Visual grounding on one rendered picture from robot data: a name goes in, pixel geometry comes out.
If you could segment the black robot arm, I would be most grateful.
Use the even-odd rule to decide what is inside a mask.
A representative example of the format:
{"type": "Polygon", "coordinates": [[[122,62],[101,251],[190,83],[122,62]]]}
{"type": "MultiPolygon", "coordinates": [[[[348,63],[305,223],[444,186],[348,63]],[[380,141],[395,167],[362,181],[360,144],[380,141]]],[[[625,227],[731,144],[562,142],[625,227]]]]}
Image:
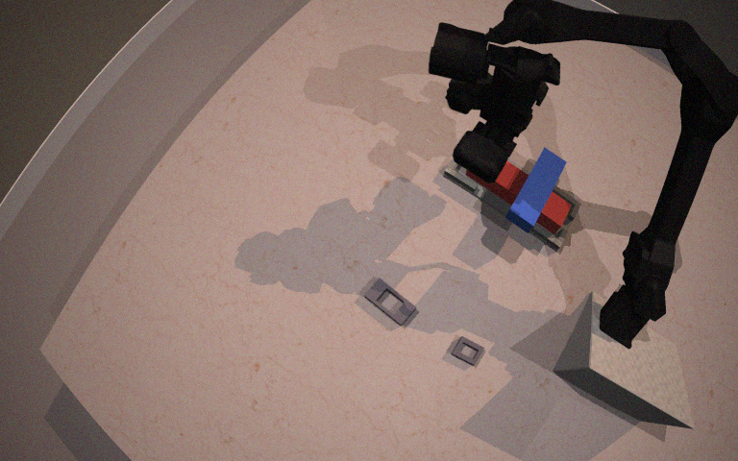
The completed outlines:
{"type": "Polygon", "coordinates": [[[481,110],[488,121],[491,106],[483,96],[491,82],[496,94],[515,106],[533,102],[541,82],[560,85],[560,62],[553,54],[488,42],[585,39],[661,49],[682,84],[681,133],[666,181],[649,225],[641,233],[632,231],[623,251],[625,284],[601,310],[600,330],[630,349],[648,320],[666,314],[677,238],[713,147],[737,117],[738,77],[684,20],[587,11],[554,0],[512,0],[504,20],[486,35],[440,22],[429,73],[451,79],[445,99],[452,110],[481,110]]]}

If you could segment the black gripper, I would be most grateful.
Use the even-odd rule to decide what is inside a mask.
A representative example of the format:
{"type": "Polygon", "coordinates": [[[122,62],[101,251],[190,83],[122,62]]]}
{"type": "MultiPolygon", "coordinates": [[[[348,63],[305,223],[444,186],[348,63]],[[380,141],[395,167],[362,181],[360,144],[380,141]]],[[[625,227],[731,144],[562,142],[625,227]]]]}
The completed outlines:
{"type": "Polygon", "coordinates": [[[546,82],[541,82],[533,102],[515,106],[502,100],[491,82],[483,96],[490,101],[488,121],[485,124],[479,121],[460,139],[454,149],[454,162],[485,182],[495,182],[516,148],[513,137],[518,137],[528,127],[533,117],[532,106],[535,101],[535,105],[541,106],[548,90],[546,82]]]}

